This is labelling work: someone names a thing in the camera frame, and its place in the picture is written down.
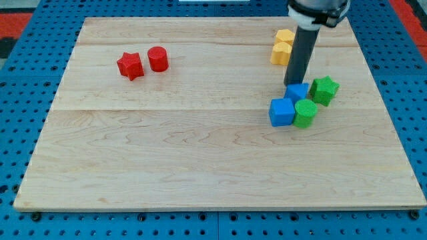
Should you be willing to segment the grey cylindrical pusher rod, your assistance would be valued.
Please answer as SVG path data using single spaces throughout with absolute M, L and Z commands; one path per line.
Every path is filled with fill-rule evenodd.
M 318 33 L 319 29 L 311 31 L 298 26 L 284 77 L 285 86 L 303 82 Z

